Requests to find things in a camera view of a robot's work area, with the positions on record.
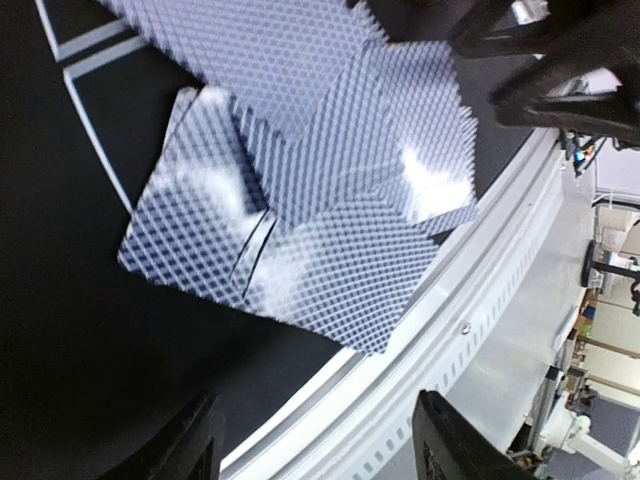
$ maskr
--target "black table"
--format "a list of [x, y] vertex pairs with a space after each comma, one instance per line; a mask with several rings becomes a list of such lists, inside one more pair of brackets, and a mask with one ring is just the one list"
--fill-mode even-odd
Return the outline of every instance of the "black table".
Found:
[[[150, 286], [118, 267], [115, 253], [129, 214], [63, 82], [62, 68], [77, 58], [54, 61], [33, 2], [4, 3], [0, 478], [93, 478], [142, 445], [203, 387], [223, 396], [229, 452], [340, 347]], [[469, 1], [430, 8], [371, 3], [399, 41], [444, 39]], [[91, 0], [45, 4], [61, 42], [113, 19]], [[480, 119], [480, 196], [528, 135], [497, 126], [486, 102], [487, 92], [522, 61], [457, 62], [464, 101]], [[160, 153], [176, 92], [197, 82], [145, 47], [74, 85], [135, 203]]]

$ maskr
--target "white line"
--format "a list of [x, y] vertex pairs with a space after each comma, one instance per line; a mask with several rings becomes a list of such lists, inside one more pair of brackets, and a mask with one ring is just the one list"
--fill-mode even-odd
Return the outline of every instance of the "white line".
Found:
[[116, 193], [120, 197], [120, 201], [124, 205], [124, 208], [127, 209], [127, 212], [131, 214], [133, 212], [133, 208], [131, 208], [131, 202], [127, 197], [122, 185], [120, 184], [120, 180], [113, 170], [111, 163], [109, 163], [109, 159], [107, 158], [107, 154], [105, 153], [102, 145], [100, 144], [100, 140], [98, 140], [98, 135], [96, 135], [96, 131], [93, 129], [93, 125], [91, 125], [91, 121], [89, 120], [89, 116], [87, 115], [86, 110], [84, 109], [84, 105], [82, 105], [82, 100], [80, 100], [80, 96], [78, 95], [78, 91], [76, 90], [75, 85], [73, 84], [73, 78], [69, 75], [67, 69], [62, 71], [64, 77], [64, 83], [67, 86], [67, 90], [69, 91], [69, 96], [71, 97], [71, 101], [73, 102], [73, 106], [76, 107], [76, 112], [78, 113], [78, 117], [80, 117], [80, 121], [82, 122], [82, 126], [87, 132], [87, 136], [93, 145], [93, 149], [96, 151], [98, 158], [100, 159], [100, 163], [102, 163], [102, 167], [104, 171], [107, 173], [113, 188], [116, 190]]
[[51, 20], [49, 19], [49, 14], [47, 13], [47, 7], [44, 6], [43, 0], [35, 0], [36, 8], [38, 9], [38, 15], [40, 15], [40, 21], [42, 22], [42, 28], [44, 29], [44, 34], [47, 36], [47, 41], [49, 42], [49, 46], [51, 47], [51, 53], [53, 53], [53, 58], [58, 61], [59, 52], [58, 52], [58, 41], [56, 40], [56, 35], [53, 33], [53, 27], [51, 26]]
[[80, 60], [79, 62], [68, 66], [65, 71], [72, 79], [80, 78], [81, 76], [92, 72], [96, 68], [103, 67], [104, 65], [111, 63], [120, 57], [124, 57], [129, 53], [135, 52], [146, 45], [147, 43], [142, 38], [133, 37]]
[[106, 25], [89, 30], [76, 38], [59, 44], [57, 60], [64, 60], [82, 50], [86, 50], [103, 40], [111, 38], [120, 32], [124, 32], [126, 28], [126, 25], [121, 20], [114, 20]]

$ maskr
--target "black mat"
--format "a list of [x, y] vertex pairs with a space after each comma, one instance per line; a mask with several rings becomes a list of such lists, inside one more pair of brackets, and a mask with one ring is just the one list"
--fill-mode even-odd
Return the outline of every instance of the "black mat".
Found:
[[[152, 287], [117, 266], [128, 214], [71, 104], [35, 5], [3, 3], [0, 478], [93, 478], [146, 441], [203, 386], [224, 397], [230, 451], [339, 347]], [[409, 31], [444, 38], [459, 14], [445, 3], [413, 12], [400, 2], [379, 3], [385, 10], [374, 10], [395, 38]], [[454, 3], [461, 9], [468, 2], [450, 7]], [[94, 26], [104, 12], [89, 0], [74, 0], [59, 15], [52, 23], [63, 41], [79, 33], [74, 25]], [[485, 102], [487, 90], [515, 63], [458, 65], [465, 101], [480, 118], [479, 194], [527, 134], [497, 127]], [[192, 83], [151, 48], [76, 82], [131, 198], [153, 168], [175, 93]]]

